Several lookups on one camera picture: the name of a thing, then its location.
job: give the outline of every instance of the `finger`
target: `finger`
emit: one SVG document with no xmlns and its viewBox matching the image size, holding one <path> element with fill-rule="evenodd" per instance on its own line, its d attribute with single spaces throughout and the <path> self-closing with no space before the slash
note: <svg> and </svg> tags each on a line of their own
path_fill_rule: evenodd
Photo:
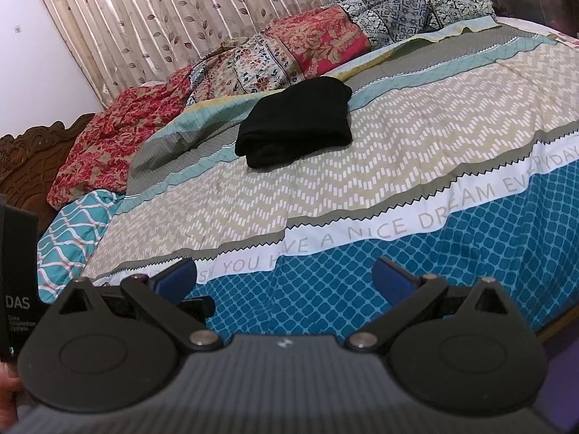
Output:
<svg viewBox="0 0 579 434">
<path fill-rule="evenodd" d="M 4 432 L 18 421 L 16 402 L 14 395 L 6 392 L 0 393 L 0 431 Z"/>
<path fill-rule="evenodd" d="M 5 363 L 0 365 L 0 390 L 10 393 L 24 390 L 15 368 Z"/>
</svg>

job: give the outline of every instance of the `teal stripe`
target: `teal stripe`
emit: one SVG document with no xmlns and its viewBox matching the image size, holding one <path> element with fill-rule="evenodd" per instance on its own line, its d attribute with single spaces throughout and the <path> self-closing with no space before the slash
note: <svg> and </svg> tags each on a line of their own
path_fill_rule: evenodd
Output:
<svg viewBox="0 0 579 434">
<path fill-rule="evenodd" d="M 548 37 L 539 36 L 528 39 L 526 37 L 516 37 L 512 41 L 477 54 L 466 55 L 464 57 L 441 63 L 434 67 L 416 73 L 396 75 L 392 78 L 376 80 L 369 85 L 363 86 L 356 91 L 348 103 L 350 111 L 355 111 L 375 100 L 378 96 L 391 89 L 414 88 L 426 85 L 435 81 L 468 72 L 469 70 L 484 67 L 496 62 L 514 57 L 519 52 L 529 52 L 535 50 L 540 44 L 550 44 L 554 46 L 557 42 Z"/>
<path fill-rule="evenodd" d="M 396 75 L 392 78 L 377 80 L 367 86 L 364 86 L 363 88 L 360 88 L 352 95 L 348 103 L 348 110 L 352 112 L 356 109 L 360 109 L 370 101 L 376 99 L 378 96 L 383 95 L 391 89 L 410 88 L 432 83 L 434 81 L 443 80 L 445 78 L 458 75 L 459 73 L 468 72 L 474 68 L 490 65 L 491 63 L 496 62 L 496 60 L 509 59 L 519 52 L 532 51 L 540 44 L 549 44 L 554 46 L 556 42 L 544 36 L 536 36 L 532 39 L 517 37 L 507 44 L 493 47 L 478 54 L 467 55 L 459 59 L 450 60 L 449 62 L 441 63 L 440 65 L 431 67 L 422 72 L 409 73 L 406 75 Z M 205 112 L 202 114 L 204 110 L 200 109 L 198 113 L 202 116 L 219 116 L 219 118 L 222 120 L 228 120 L 230 119 L 229 117 L 222 117 L 222 112 L 217 112 L 217 110 L 223 110 L 231 114 L 231 109 L 239 109 L 239 111 L 236 112 L 236 116 L 247 117 L 257 101 L 264 96 L 266 95 L 263 93 L 257 93 L 252 99 L 230 101 L 229 103 L 219 107 L 207 108 L 208 111 L 212 110 L 212 112 Z M 167 178 L 164 179 L 164 181 L 151 186 L 150 188 L 146 189 L 146 191 L 141 192 L 141 194 L 134 197 L 125 197 L 123 203 L 117 209 L 117 215 L 128 212 L 145 201 L 150 201 L 153 197 L 155 197 L 155 195 L 165 192 L 169 186 L 176 186 L 189 179 L 200 176 L 204 172 L 213 168 L 213 166 L 219 162 L 230 163 L 237 158 L 238 156 L 236 156 L 234 153 L 234 145 L 227 145 L 209 157 L 201 159 L 199 162 L 195 163 L 195 165 L 188 166 L 183 171 L 178 173 L 169 174 Z"/>
<path fill-rule="evenodd" d="M 244 95 L 227 103 L 183 112 L 161 130 L 151 135 L 147 141 L 159 139 L 176 132 L 196 132 L 211 124 L 243 120 L 265 93 Z"/>
</svg>

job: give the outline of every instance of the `bedsheet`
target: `bedsheet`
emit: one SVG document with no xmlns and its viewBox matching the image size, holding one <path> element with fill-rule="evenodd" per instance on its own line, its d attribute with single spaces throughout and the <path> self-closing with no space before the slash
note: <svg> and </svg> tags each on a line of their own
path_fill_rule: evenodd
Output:
<svg viewBox="0 0 579 434">
<path fill-rule="evenodd" d="M 129 180 L 85 275 L 192 256 L 225 337 L 344 336 L 388 308 L 371 284 L 386 255 L 454 284 L 493 275 L 537 328 L 578 296 L 577 56 L 510 26 L 410 39 L 337 74 L 350 147 L 266 173 L 227 137 L 264 94 L 193 106 L 144 144 L 151 175 Z"/>
</svg>

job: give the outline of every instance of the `folded black cloth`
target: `folded black cloth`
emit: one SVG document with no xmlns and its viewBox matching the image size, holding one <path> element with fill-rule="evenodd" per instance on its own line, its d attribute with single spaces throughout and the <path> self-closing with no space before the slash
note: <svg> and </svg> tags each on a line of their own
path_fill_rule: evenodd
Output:
<svg viewBox="0 0 579 434">
<path fill-rule="evenodd" d="M 352 142 L 349 86 L 333 77 L 305 80 L 260 99 L 239 126 L 235 154 L 250 168 L 297 160 Z"/>
</svg>

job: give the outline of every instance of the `beige leaf print curtain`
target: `beige leaf print curtain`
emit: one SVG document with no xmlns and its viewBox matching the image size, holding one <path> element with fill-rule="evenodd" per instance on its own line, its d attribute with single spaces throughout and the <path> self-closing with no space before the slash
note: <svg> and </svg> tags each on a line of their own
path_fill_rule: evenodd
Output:
<svg viewBox="0 0 579 434">
<path fill-rule="evenodd" d="M 231 37 L 328 0 L 44 0 L 104 106 L 170 74 Z"/>
</svg>

